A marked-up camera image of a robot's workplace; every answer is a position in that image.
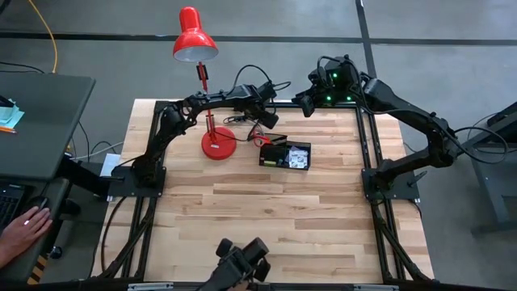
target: keyboard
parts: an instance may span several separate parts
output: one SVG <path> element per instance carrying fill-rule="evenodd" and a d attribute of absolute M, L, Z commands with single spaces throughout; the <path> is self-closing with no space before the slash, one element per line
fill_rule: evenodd
<path fill-rule="evenodd" d="M 19 212 L 25 193 L 30 189 L 29 186 L 18 185 L 13 183 L 0 183 L 0 229 L 15 219 Z"/>

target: wooden tabletop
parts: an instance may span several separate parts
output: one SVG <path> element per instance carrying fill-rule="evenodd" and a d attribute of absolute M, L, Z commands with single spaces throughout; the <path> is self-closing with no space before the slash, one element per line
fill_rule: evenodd
<path fill-rule="evenodd" d="M 135 100 L 123 160 L 144 152 L 155 101 Z M 217 124 L 235 115 L 229 109 L 213 112 Z M 199 116 L 198 125 L 185 136 L 170 143 L 166 186 L 158 201 L 145 272 L 147 281 L 205 281 L 216 267 L 215 251 L 222 238 L 242 247 L 260 237 L 270 250 L 269 282 L 382 282 L 372 214 L 359 175 L 364 165 L 355 112 L 318 109 L 304 118 L 300 109 L 279 108 L 277 114 L 278 124 L 267 132 L 312 143 L 309 171 L 259 166 L 259 148 L 253 142 L 238 142 L 233 156 L 224 161 L 205 157 L 200 147 L 206 132 L 204 116 Z M 376 123 L 385 158 L 406 155 L 397 120 L 383 115 L 376 117 Z M 228 127 L 237 138 L 246 138 L 250 130 L 250 124 Z M 107 235 L 107 264 L 128 239 L 134 203 L 135 199 L 128 198 L 115 215 Z M 111 203 L 106 221 L 114 205 Z M 432 277 L 417 209 L 409 202 L 395 200 L 393 211 L 402 246 Z M 395 273 L 390 247 L 387 252 L 390 270 Z M 98 250 L 94 275 L 100 273 L 99 258 Z"/>

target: human hand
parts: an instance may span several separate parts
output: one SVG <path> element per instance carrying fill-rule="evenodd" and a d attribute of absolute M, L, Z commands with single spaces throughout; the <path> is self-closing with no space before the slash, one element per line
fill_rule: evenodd
<path fill-rule="evenodd" d="M 15 218 L 0 235 L 0 267 L 26 251 L 48 231 L 52 220 L 50 209 L 37 206 Z"/>

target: concrete floor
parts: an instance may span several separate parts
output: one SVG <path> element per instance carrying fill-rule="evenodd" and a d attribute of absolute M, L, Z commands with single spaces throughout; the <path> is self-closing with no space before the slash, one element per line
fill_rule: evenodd
<path fill-rule="evenodd" d="M 363 0 L 363 4 L 372 38 L 517 39 L 517 2 L 513 0 Z M 211 91 L 230 87 L 234 74 L 249 63 L 262 66 L 275 82 L 292 81 L 282 91 L 282 99 L 309 86 L 306 75 L 322 54 L 349 53 L 366 70 L 362 44 L 330 39 L 361 37 L 354 0 L 38 0 L 36 5 L 55 32 L 177 35 L 176 15 L 182 6 L 192 5 L 200 10 L 205 30 L 213 36 L 326 37 L 320 39 L 322 43 L 286 43 L 281 38 L 271 38 L 275 42 L 218 41 L 220 54 L 206 64 Z M 13 2 L 0 16 L 1 30 L 44 31 L 25 1 Z M 97 79 L 82 116 L 90 142 L 122 141 L 135 98 L 181 98 L 199 90 L 194 66 L 175 61 L 173 45 L 169 41 L 58 41 L 60 74 Z M 471 125 L 515 102 L 517 46 L 378 44 L 372 46 L 372 53 L 377 75 L 399 96 L 438 112 L 452 128 Z M 50 71 L 52 45 L 48 40 L 0 39 L 0 61 Z M 253 70 L 242 75 L 242 82 L 262 81 Z M 423 135 L 405 125 L 402 136 L 415 149 L 426 145 Z M 82 133 L 77 131 L 74 137 L 78 153 L 85 154 Z M 517 289 L 516 235 L 473 238 L 470 234 L 474 226 L 493 219 L 471 162 L 461 157 L 452 167 L 425 170 L 429 174 L 419 182 L 422 221 L 436 278 Z M 91 233 L 98 235 L 99 227 Z M 90 265 L 86 261 L 95 245 L 76 247 L 76 239 L 61 240 L 67 242 L 63 259 L 85 263 L 74 266 L 79 271 L 72 273 L 66 272 L 71 267 L 65 261 L 51 262 L 44 280 L 57 280 L 57 273 L 61 280 L 87 276 Z"/>

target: red lamp base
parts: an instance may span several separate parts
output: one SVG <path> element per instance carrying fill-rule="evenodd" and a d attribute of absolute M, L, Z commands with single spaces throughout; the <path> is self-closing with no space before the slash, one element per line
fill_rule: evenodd
<path fill-rule="evenodd" d="M 210 133 L 205 133 L 201 139 L 201 148 L 207 157 L 214 160 L 229 158 L 237 148 L 235 135 L 226 127 L 216 127 L 216 142 L 212 143 Z"/>

